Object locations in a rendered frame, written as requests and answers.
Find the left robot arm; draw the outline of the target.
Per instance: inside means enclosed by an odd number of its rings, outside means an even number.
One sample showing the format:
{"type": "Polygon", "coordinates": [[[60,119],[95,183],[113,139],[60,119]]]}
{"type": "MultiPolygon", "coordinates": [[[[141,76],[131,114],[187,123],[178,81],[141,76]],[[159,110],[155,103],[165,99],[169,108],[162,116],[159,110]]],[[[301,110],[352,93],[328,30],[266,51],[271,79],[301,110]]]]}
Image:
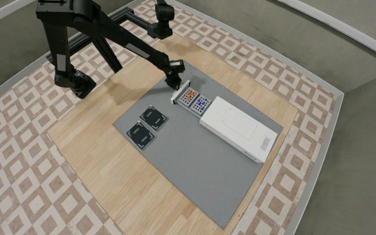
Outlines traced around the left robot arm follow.
{"type": "Polygon", "coordinates": [[[172,29],[169,27],[169,21],[173,21],[175,17],[174,7],[167,5],[165,0],[154,0],[155,12],[158,20],[157,27],[153,29],[153,32],[159,36],[164,36],[172,33],[172,29]]]}

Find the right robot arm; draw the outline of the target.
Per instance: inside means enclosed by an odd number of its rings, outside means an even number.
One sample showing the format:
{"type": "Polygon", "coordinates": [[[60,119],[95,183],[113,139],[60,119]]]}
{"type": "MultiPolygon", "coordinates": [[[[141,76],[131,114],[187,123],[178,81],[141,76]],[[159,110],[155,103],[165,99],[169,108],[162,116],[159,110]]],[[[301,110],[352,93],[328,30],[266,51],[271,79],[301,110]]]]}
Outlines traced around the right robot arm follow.
{"type": "Polygon", "coordinates": [[[70,61],[67,26],[94,39],[102,36],[111,40],[146,59],[166,76],[174,74],[176,81],[180,78],[178,73],[185,70],[182,59],[170,61],[167,54],[154,49],[109,18],[93,0],[38,0],[35,13],[44,26],[55,67],[55,85],[70,88],[77,97],[81,97],[93,81],[85,74],[74,75],[77,69],[70,61]]]}

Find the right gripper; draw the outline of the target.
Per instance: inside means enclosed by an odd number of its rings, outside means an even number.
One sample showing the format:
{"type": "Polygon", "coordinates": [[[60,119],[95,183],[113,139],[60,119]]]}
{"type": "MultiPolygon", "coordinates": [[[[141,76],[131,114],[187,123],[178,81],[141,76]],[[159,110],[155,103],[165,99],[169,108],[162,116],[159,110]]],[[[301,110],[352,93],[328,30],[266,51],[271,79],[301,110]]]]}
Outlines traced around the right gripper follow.
{"type": "Polygon", "coordinates": [[[171,76],[166,76],[167,78],[164,80],[168,86],[173,88],[174,90],[178,91],[180,84],[181,84],[181,78],[179,78],[177,81],[175,80],[174,74],[171,76]],[[178,86],[178,89],[176,88],[178,86]]]}

